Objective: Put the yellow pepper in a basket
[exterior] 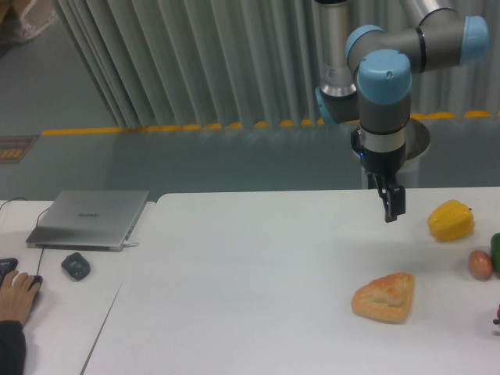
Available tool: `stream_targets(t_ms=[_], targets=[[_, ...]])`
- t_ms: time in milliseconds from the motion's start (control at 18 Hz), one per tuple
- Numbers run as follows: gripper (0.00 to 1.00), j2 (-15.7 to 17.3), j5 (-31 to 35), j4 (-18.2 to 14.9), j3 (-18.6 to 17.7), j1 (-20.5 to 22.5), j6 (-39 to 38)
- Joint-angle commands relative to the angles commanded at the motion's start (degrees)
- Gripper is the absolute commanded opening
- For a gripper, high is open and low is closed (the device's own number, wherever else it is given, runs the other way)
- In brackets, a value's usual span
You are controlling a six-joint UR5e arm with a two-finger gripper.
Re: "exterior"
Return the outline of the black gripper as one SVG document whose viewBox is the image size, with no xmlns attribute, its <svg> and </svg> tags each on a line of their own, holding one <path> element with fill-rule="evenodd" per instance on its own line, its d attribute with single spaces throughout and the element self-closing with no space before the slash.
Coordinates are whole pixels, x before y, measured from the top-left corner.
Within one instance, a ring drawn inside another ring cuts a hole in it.
<svg viewBox="0 0 500 375">
<path fill-rule="evenodd" d="M 368 189 L 376 189 L 385 208 L 385 222 L 405 214 L 405 188 L 401 185 L 386 190 L 384 177 L 395 175 L 405 161 L 405 131 L 373 134 L 364 128 L 351 132 L 352 150 L 359 156 L 362 167 L 369 173 Z"/>
</svg>

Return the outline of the black sleeved forearm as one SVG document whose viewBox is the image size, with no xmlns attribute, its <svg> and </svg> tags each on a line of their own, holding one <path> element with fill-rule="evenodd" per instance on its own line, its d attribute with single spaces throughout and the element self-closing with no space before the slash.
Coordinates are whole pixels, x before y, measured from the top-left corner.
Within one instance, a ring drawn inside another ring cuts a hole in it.
<svg viewBox="0 0 500 375">
<path fill-rule="evenodd" d="M 1 322 L 1 374 L 23 374 L 26 339 L 18 321 Z"/>
</svg>

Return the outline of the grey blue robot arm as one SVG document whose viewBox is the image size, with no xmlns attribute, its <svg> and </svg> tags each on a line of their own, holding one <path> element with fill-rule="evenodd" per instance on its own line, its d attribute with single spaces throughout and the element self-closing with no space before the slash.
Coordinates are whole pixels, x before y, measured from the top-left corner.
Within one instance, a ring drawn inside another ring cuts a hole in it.
<svg viewBox="0 0 500 375">
<path fill-rule="evenodd" d="M 351 147 L 377 189 L 386 222 L 405 213 L 397 172 L 405 162 L 413 74 L 477 63 L 488 53 L 488 25 L 461 17 L 450 1 L 403 1 L 410 28 L 353 28 L 348 1 L 318 1 L 323 76 L 316 89 L 325 123 L 359 121 Z"/>
</svg>

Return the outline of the person's hand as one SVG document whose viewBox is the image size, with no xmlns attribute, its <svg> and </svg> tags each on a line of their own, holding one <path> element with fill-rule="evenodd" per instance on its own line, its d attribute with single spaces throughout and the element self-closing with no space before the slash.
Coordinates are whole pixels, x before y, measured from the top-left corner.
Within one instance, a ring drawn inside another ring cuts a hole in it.
<svg viewBox="0 0 500 375">
<path fill-rule="evenodd" d="M 24 326 L 32 310 L 32 295 L 36 288 L 28 291 L 34 275 L 10 272 L 1 285 L 1 321 L 18 321 Z"/>
</svg>

